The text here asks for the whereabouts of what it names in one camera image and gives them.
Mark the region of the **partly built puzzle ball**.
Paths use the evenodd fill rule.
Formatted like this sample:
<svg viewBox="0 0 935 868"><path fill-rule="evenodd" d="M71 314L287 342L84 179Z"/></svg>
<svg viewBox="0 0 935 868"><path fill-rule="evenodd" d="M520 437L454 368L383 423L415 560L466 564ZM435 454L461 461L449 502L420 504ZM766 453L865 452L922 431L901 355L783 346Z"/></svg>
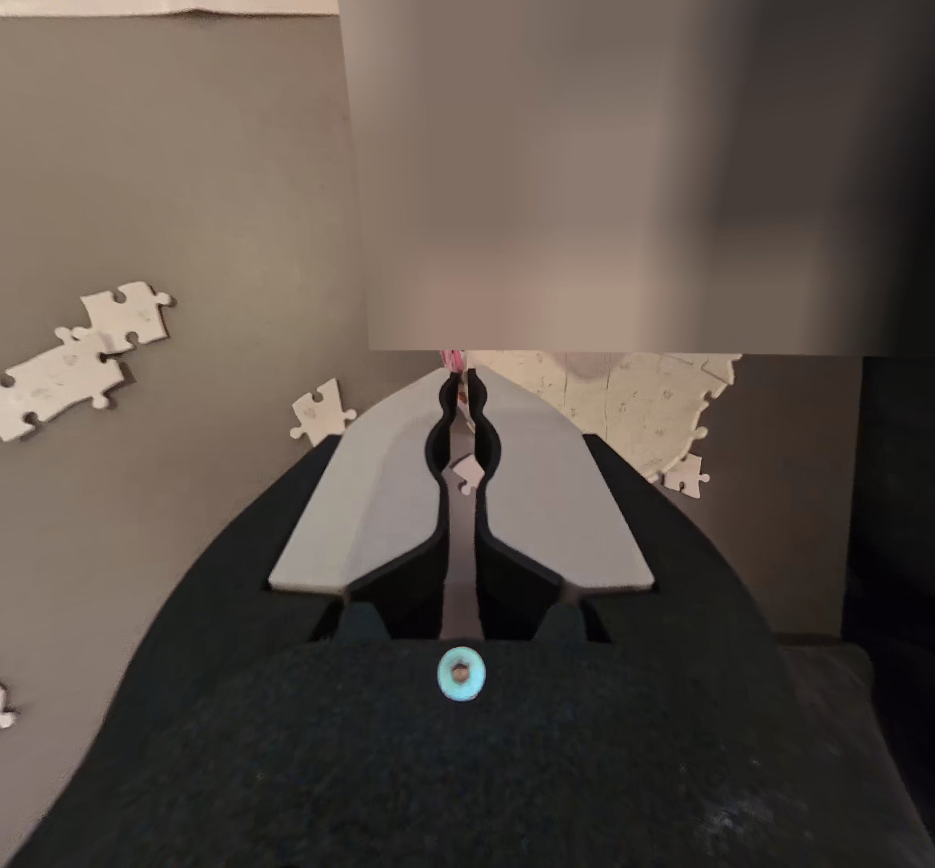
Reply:
<svg viewBox="0 0 935 868"><path fill-rule="evenodd" d="M603 439L650 482L707 435L710 402L735 381L737 353L444 350L451 371L483 365Z"/></svg>

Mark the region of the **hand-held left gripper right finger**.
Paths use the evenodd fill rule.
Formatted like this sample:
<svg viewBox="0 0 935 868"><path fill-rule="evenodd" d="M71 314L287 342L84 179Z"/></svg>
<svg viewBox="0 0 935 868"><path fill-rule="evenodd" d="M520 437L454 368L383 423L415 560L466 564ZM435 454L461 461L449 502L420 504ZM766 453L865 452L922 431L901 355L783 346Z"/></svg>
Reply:
<svg viewBox="0 0 935 868"><path fill-rule="evenodd" d="M487 366L468 371L475 588L484 638L533 638L558 605L655 585L581 430Z"/></svg>

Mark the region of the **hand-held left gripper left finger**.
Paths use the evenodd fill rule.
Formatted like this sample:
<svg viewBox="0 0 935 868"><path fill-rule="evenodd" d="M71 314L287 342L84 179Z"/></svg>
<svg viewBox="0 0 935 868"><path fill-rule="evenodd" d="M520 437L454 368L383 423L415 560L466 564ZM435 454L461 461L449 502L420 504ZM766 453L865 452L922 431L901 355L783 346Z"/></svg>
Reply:
<svg viewBox="0 0 935 868"><path fill-rule="evenodd" d="M372 605L393 638L438 638L450 562L450 426L460 378L437 368L338 439L269 588Z"/></svg>

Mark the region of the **joined white puzzle pieces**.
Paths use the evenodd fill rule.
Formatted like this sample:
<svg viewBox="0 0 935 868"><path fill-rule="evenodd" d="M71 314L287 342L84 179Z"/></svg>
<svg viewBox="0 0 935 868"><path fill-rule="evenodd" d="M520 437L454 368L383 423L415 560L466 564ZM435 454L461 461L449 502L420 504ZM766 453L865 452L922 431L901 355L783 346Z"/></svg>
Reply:
<svg viewBox="0 0 935 868"><path fill-rule="evenodd" d="M32 417L47 423L75 405L106 409L108 393L124 381L120 363L97 331L76 336L55 330L60 343L2 371L1 438L11 442L34 430Z"/></svg>

